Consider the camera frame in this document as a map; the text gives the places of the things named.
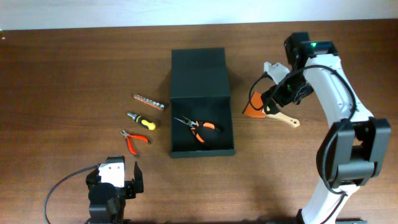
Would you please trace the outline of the orange scraper wooden handle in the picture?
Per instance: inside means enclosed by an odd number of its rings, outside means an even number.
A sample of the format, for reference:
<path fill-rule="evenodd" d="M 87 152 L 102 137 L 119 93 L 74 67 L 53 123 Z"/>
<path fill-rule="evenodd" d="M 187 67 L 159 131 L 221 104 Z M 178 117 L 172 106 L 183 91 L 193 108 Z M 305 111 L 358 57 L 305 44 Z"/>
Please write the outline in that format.
<path fill-rule="evenodd" d="M 283 121 L 289 124 L 293 128 L 297 128 L 300 126 L 300 121 L 283 114 L 281 111 L 277 114 L 265 114 L 263 108 L 263 102 L 261 99 L 261 94 L 258 92 L 254 92 L 251 96 L 250 102 L 247 103 L 245 109 L 243 110 L 243 115 L 248 116 L 250 118 L 273 118 L 279 121 Z"/>

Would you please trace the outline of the small red diagonal cutters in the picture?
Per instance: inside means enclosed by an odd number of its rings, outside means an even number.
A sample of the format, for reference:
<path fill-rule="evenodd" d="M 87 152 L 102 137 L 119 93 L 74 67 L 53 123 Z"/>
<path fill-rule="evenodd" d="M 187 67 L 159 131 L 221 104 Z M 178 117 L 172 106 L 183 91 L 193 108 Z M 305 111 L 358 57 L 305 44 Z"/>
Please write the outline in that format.
<path fill-rule="evenodd" d="M 120 133 L 121 133 L 121 135 L 124 137 L 124 139 L 127 142 L 127 146 L 128 146 L 129 152 L 134 157 L 139 157 L 139 154 L 137 153 L 136 148 L 134 146 L 134 139 L 138 139 L 138 140 L 144 141 L 147 144 L 152 144 L 151 140 L 149 138 L 143 136 L 143 135 L 131 134 L 131 133 L 128 133 L 127 131 L 125 131 L 125 130 L 122 130 Z"/>

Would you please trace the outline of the orange black needle-nose pliers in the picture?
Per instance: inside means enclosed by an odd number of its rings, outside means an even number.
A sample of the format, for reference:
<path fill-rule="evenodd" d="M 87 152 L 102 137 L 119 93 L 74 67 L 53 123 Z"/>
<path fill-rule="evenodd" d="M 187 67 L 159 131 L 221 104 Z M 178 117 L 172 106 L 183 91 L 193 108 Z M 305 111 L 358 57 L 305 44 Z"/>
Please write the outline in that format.
<path fill-rule="evenodd" d="M 220 129 L 213 123 L 207 121 L 192 121 L 183 116 L 182 119 L 175 118 L 177 121 L 187 125 L 193 137 L 203 145 L 209 145 L 220 136 Z"/>

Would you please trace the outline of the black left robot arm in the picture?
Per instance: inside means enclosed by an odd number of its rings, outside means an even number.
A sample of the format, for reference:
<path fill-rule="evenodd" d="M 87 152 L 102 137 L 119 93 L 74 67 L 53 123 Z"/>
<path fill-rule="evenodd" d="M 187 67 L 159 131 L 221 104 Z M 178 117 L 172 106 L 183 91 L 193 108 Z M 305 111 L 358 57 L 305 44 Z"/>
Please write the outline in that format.
<path fill-rule="evenodd" d="M 125 179 L 125 157 L 109 156 L 86 176 L 90 223 L 123 224 L 126 201 L 144 192 L 143 174 L 134 164 L 134 178 Z"/>

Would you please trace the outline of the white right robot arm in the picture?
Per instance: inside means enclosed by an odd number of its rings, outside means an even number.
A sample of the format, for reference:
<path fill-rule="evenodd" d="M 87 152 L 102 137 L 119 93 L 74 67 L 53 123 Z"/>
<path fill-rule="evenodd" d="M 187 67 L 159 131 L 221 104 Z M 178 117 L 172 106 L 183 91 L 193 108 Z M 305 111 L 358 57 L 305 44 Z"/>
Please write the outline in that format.
<path fill-rule="evenodd" d="M 357 97 L 333 42 L 312 41 L 307 32 L 294 32 L 284 47 L 291 68 L 265 64 L 264 76 L 275 84 L 262 94 L 262 108 L 298 104 L 316 93 L 329 125 L 316 156 L 320 180 L 295 222 L 337 223 L 348 199 L 380 174 L 391 126 L 375 118 Z"/>

